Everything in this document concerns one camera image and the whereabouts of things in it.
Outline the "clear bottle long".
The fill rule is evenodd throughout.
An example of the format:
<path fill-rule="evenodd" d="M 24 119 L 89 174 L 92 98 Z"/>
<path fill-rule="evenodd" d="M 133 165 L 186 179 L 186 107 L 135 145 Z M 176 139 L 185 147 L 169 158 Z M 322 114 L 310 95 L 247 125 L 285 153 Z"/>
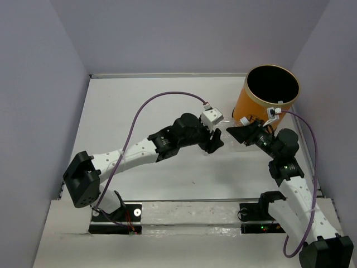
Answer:
<path fill-rule="evenodd" d="M 223 141 L 224 145 L 231 150 L 238 149 L 240 143 L 227 131 L 227 129 L 239 126 L 239 123 L 237 123 L 233 118 L 224 118 L 216 126 L 219 130 L 221 130 L 220 139 Z"/>

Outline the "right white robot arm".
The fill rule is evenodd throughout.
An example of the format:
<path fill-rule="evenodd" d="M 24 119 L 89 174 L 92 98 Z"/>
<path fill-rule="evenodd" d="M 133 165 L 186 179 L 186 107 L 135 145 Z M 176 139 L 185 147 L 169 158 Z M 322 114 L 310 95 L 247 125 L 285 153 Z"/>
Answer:
<path fill-rule="evenodd" d="M 301 267 L 349 267 L 353 242 L 332 226 L 317 205 L 316 193 L 309 190 L 295 158 L 298 135 L 288 128 L 275 134 L 261 121 L 226 130 L 239 143 L 256 145 L 272 158 L 269 173 L 278 185 L 277 191 L 262 193 L 252 206 L 241 205 L 241 219 L 275 220 L 288 238 L 298 243 Z"/>

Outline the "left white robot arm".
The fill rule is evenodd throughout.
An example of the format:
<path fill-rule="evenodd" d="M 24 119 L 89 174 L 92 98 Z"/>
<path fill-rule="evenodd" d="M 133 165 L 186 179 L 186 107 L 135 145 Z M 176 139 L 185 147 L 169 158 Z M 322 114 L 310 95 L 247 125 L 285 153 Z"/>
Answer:
<path fill-rule="evenodd" d="M 110 220 L 120 219 L 124 203 L 117 191 L 105 188 L 116 174 L 144 164 L 157 163 L 178 154 L 184 147 L 198 145 L 212 154 L 223 146 L 221 130 L 216 125 L 223 120 L 216 109 L 203 111 L 200 117 L 184 113 L 168 126 L 127 149 L 104 154 L 77 153 L 63 175 L 75 208 L 92 207 Z"/>

